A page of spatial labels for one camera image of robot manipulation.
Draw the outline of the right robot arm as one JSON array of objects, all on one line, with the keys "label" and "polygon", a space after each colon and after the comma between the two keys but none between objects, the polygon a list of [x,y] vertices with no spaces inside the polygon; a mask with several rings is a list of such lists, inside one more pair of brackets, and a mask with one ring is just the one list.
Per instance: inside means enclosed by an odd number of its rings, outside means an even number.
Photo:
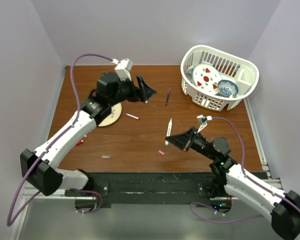
[{"label": "right robot arm", "polygon": [[215,175],[213,192],[220,197],[226,194],[240,199],[254,208],[271,223],[272,229],[284,240],[294,240],[300,234],[300,195],[291,190],[285,192],[259,179],[230,157],[231,149],[224,137],[208,141],[203,130],[214,116],[197,116],[199,128],[166,136],[165,140],[187,152],[193,149],[212,160],[210,168]]}]

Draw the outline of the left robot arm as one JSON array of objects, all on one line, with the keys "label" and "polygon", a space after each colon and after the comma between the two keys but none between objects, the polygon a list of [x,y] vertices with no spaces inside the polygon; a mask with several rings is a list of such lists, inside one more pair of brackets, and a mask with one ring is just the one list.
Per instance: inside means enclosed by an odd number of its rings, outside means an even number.
[{"label": "left robot arm", "polygon": [[123,101],[146,103],[157,93],[141,75],[136,79],[138,86],[115,72],[103,73],[79,110],[53,137],[34,151],[25,149],[20,154],[21,173],[27,182],[45,196],[59,189],[76,189],[82,196],[89,196],[94,184],[88,174],[83,170],[62,170],[59,165],[84,135],[111,114],[112,106]]}]

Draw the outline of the white marker with green end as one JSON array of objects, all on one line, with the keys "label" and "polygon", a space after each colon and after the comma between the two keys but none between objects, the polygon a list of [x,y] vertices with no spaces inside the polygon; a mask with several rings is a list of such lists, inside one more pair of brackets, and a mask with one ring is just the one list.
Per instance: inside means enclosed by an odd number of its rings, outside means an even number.
[{"label": "white marker with green end", "polygon": [[[171,135],[171,130],[172,130],[172,125],[173,125],[173,119],[170,118],[168,122],[168,127],[167,127],[167,132],[166,132],[166,137],[169,137]],[[168,146],[169,142],[165,140],[165,145]]]}]

